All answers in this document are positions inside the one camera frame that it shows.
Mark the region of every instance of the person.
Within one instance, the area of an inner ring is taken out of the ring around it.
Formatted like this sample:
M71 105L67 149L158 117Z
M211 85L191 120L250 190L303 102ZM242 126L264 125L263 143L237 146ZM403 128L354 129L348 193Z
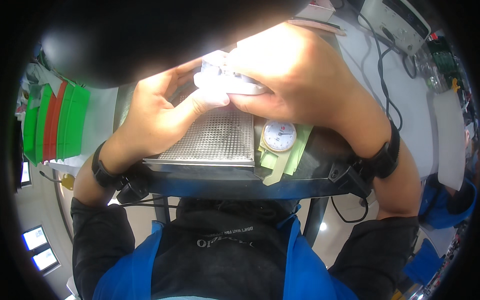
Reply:
M108 172L121 174L166 151L199 115L229 102L264 118L331 128L364 158L391 139L382 108L335 50L307 29L279 24L229 54L235 72L273 93L199 89L173 107L166 99L200 63L138 83L125 122L99 153ZM107 206L114 189L96 182L90 158L73 190L75 284L84 300L390 299L419 228L420 179L403 141L395 171L375 178L373 188L377 219L353 228L327 270L300 234L296 209L275 201L186 201L177 219L156 223L158 230L134 249L125 209Z

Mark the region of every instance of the dial gauge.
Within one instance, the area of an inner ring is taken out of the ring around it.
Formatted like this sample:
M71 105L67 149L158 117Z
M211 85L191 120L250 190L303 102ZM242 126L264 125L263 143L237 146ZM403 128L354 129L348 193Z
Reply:
M271 120L265 124L262 138L269 150L283 152L293 146L297 131L292 123Z

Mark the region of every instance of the green paper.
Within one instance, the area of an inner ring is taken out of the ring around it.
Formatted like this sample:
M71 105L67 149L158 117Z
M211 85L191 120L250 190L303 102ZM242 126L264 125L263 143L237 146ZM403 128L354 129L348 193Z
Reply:
M310 132L312 131L313 126L311 125L296 125L297 128L297 139L293 144L292 150L290 152L290 157L288 158L287 165L283 172L288 175L293 175L293 172L297 170L297 166L300 162L301 156L303 155L303 151L305 150L305 146L308 141L308 137L310 136ZM263 152L265 149L259 147L259 151ZM272 169L275 167L277 156L267 151L260 160L260 165L265 168Z

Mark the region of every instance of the forearm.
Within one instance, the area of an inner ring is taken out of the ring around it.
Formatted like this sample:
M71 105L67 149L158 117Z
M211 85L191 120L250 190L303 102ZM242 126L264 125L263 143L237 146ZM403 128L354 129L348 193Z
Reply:
M103 145L99 160L111 174L121 174L140 158L132 154L127 142L124 142L122 132L116 131ZM111 200L115 189L100 186L92 172L93 155L85 161L75 179L73 196L81 203L88 206L107 205Z
M391 139L390 123L373 97L363 88L353 95L337 130L363 158L373 157ZM378 219L390 216L416 216L420 205L420 177L412 154L400 143L398 166L387 178L375 178L373 188L379 204Z

